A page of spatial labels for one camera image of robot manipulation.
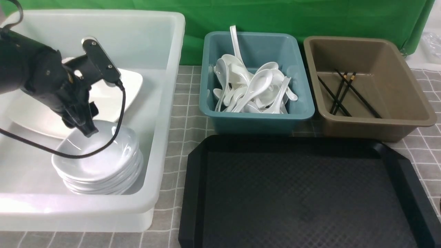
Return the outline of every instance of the chopsticks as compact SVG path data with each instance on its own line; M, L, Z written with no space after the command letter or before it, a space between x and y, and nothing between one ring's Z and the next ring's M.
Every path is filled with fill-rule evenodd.
M332 93L332 91L328 88L328 86L325 84L325 82L319 77L319 76L317 76L318 77L318 80L321 82L321 84L325 87L325 89L326 89L326 91L328 91L328 93L331 95L331 97L334 99L334 102L337 104L337 105L339 105L340 106L340 108L341 108L341 110L343 111L343 113L346 115L346 116L352 116L349 112L348 112L348 110L345 108L345 107L343 107L343 105L341 104L341 102L337 99L337 97Z
M352 115L348 112L348 110L343 106L342 102L344 97L346 96L346 94L348 93L349 89L351 89L356 96L362 101L362 103L366 106L366 108L371 112L371 114L375 117L375 118L380 118L381 116L380 114L372 107L371 104L369 104L366 99L355 89L355 87L352 85L354 79L355 79L355 75L357 74L357 72L353 72L352 76L350 78L350 80L348 81L348 73L345 72L344 75L342 75L340 73L339 70L334 69L338 75L341 77L341 82L340 85L338 87L337 90L337 96L334 95L332 93L332 91L329 89L329 87L325 84L325 82L317 75L318 80L320 81L320 83L323 85L323 87L326 89L326 91L329 93L329 95L332 97L332 99L334 100L333 105L331 107L331 110L329 111L331 114L336 115L338 110L341 109L341 111L343 112L343 114L345 114L345 116L349 116L351 117ZM343 91L343 94L340 97L340 93L343 90L344 84L346 83L346 88Z
M348 73L345 72L343 77L346 78L347 75L348 75ZM341 90L343 89L343 86L344 86L344 80L342 79L341 82L340 82L340 85L338 86L338 90L337 90L337 99L340 97L340 93L341 93ZM336 105L337 105L337 102L334 101L334 103L332 104L332 107L331 107L331 111L330 111L330 113L333 113L333 112L334 112L334 109L335 109Z
M344 80L346 83L347 83L347 85L348 85L348 88L350 88L356 95L357 95L357 97L358 98L360 98L360 100L363 102L363 104L369 109L369 111L375 116L375 118L379 118L379 119L381 119L381 116L380 116L380 114L378 114L378 112L377 111L375 111L375 109L366 101L366 99L364 99L364 97L352 86L352 84L351 83L349 83L347 80L346 80L346 78L344 78L343 77L343 75L337 70L337 69L334 69L337 73L338 73L338 75L340 75L340 77L342 78L342 80Z
M356 72L354 72L354 73L352 74L351 79L349 80L348 85L352 84L352 81L354 81L354 79L355 79L355 75L356 75L356 74L357 74ZM344 85L344 80L343 80L343 79L341 80L340 85L341 85L341 87L343 87L343 85ZM349 91L349 87L346 87L346 89L344 89L344 91L343 91L343 94L341 95L340 101L343 101L343 99L344 99L344 97L346 96L346 93L348 93L348 91ZM334 111L332 111L332 109L331 109L331 112L330 112L330 113L333 114L333 115L336 115L337 112L338 112L338 107L336 107Z

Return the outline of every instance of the blue basket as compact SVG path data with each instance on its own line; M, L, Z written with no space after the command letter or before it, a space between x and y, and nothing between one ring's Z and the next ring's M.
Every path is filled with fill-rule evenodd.
M298 101L289 101L288 114L215 112L213 89L221 85L213 67L222 55L234 55L234 50L229 32L212 32L205 36L199 108L221 134L291 134L298 121L310 119L315 112L296 39L288 34L239 32L238 40L247 69L254 72L267 62L277 62L283 74L293 78L290 88Z

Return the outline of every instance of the black tray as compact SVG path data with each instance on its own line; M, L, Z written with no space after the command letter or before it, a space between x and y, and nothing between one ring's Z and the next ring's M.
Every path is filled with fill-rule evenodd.
M211 136L188 156L182 248L439 248L411 163L364 139Z

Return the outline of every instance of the black chopstick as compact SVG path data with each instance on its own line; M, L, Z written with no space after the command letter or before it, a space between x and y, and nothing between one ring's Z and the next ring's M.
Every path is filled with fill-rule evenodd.
M334 101L337 103L337 105L340 106L341 111L343 111L343 113L346 116L352 117L352 115L346 110L345 107L343 107L343 105L341 104L341 102L335 97L335 95L332 93L332 91L326 86L325 82L323 82L323 80L317 75L318 80L321 82L321 84L325 87L326 91L328 91L328 93L331 95L331 97L334 99Z
M352 84L352 81L354 81L354 78L355 78L356 74L357 74L357 72L354 72L352 74L351 79L349 80L348 85ZM340 98L340 102L343 102L343 99L346 96L346 94L348 93L348 91L349 91L349 86L347 86L346 89L344 89L343 94L341 95L341 98ZM338 106L335 108L334 112L332 112L331 114L336 115L337 112L338 112Z
M337 95L336 95L337 99L340 97L340 93L341 93L341 90L343 89L343 85L344 85L344 80L342 79L340 82L340 85L338 86ZM337 105L337 103L334 101L334 103L332 104L330 113L334 112L336 105Z
M360 93L351 84L349 84L349 82L346 80L346 78L343 77L343 75L340 73L340 71L338 71L337 69L334 69L334 70L348 84L348 87L357 95L358 98L360 98L360 100L364 103L364 105L366 105L366 107L375 116L375 118L381 119L381 116L378 114L378 112L375 111L375 109L366 101L366 99L364 99L364 97L362 95L360 95Z

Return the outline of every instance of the green cloth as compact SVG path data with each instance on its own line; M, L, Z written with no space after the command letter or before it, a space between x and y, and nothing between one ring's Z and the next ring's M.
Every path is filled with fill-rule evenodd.
M181 64L200 65L212 31L383 38L412 54L434 0L20 0L24 9L91 8L176 11L186 30ZM7 14L16 11L2 1Z

